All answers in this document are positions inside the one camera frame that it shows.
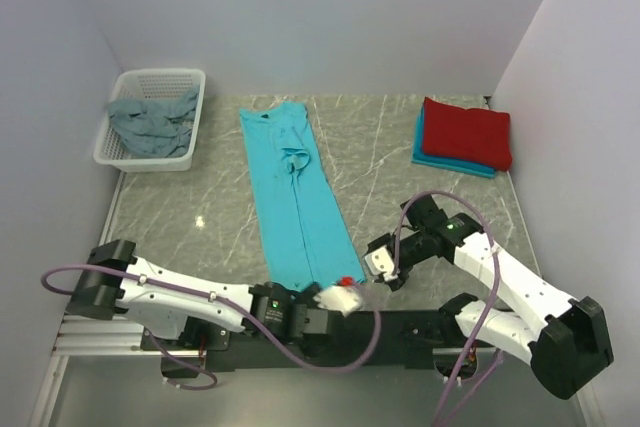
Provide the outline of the light blue t-shirt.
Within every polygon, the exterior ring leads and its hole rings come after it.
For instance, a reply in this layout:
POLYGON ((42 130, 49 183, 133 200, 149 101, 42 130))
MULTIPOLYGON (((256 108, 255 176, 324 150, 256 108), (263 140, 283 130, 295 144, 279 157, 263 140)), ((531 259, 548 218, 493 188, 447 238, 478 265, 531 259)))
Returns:
POLYGON ((324 172, 306 106, 239 113, 270 279, 302 291, 365 274, 324 172))

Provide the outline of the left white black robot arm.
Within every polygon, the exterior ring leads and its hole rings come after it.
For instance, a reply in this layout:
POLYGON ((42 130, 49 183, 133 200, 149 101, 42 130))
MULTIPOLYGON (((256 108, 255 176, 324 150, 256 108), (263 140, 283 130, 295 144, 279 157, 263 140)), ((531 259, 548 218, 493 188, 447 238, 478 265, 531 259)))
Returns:
POLYGON ((249 333, 260 324, 281 342, 325 335, 330 322, 362 307, 352 286, 302 292, 267 282, 225 284, 170 271, 135 255, 136 244, 116 240, 94 248, 67 303, 67 312, 95 320, 122 315, 179 349, 193 346, 207 325, 249 333))

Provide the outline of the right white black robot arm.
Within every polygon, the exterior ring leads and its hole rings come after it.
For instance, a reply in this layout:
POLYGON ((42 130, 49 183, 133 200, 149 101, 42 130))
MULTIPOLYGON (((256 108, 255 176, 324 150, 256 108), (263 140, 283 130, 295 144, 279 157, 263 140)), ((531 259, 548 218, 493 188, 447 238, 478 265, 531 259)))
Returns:
POLYGON ((439 257, 495 290, 509 308, 496 310, 470 294, 454 297, 440 310, 444 342, 460 346, 475 336, 529 365, 563 400, 613 363, 605 312, 594 299, 555 288, 490 240, 478 221, 465 213, 448 216, 430 195, 402 208, 411 234, 387 233, 370 242, 364 256, 376 281, 396 291, 415 265, 439 257))

